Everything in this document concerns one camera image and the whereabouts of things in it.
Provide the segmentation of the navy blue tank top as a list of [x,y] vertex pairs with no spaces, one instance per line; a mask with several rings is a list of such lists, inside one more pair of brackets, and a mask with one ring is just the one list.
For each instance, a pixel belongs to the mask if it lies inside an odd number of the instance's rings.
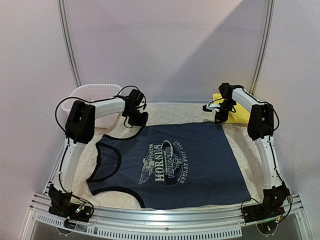
[[151,125],[135,135],[104,135],[87,179],[92,195],[116,191],[142,208],[171,210],[239,204],[250,197],[223,127],[210,121]]

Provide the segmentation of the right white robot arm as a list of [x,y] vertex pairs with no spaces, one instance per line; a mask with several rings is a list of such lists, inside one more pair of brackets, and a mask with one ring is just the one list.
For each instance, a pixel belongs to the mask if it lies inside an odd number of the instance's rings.
[[237,103],[249,112],[247,133],[258,149],[264,174],[263,201],[258,208],[258,213],[262,218],[269,218],[290,195],[279,170],[274,146],[276,130],[274,107],[267,101],[258,100],[241,85],[225,82],[218,87],[218,90],[223,102],[217,107],[214,117],[216,123],[225,123]]

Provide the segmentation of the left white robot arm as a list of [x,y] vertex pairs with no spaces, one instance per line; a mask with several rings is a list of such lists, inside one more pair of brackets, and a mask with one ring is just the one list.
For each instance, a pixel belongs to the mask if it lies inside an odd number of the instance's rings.
[[[59,159],[59,167],[53,177],[54,187],[64,194],[73,193],[73,179],[80,156],[86,145],[95,134],[95,121],[102,117],[120,114],[134,127],[144,127],[148,120],[146,96],[136,86],[128,95],[118,94],[104,99],[85,100],[77,96],[68,96],[61,100],[55,108],[54,117],[57,125],[63,131],[65,140],[63,153]],[[73,100],[65,125],[58,120],[58,109],[68,101]]]

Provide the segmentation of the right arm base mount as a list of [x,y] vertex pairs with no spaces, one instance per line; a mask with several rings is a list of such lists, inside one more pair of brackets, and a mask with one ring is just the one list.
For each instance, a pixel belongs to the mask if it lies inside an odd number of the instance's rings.
[[244,202],[248,201],[247,198],[241,203],[240,211],[242,213],[245,223],[257,222],[275,217],[282,219],[286,215],[283,204],[285,200],[288,200],[292,205],[292,195],[288,189],[264,189],[262,203],[257,202],[253,205],[244,206]]

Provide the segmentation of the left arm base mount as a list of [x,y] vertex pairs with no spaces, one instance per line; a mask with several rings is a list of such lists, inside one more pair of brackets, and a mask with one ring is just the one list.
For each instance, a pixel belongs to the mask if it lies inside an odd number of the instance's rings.
[[51,200],[48,212],[58,217],[88,223],[94,214],[94,205],[86,199],[75,196],[72,192],[62,192],[49,186],[48,196]]

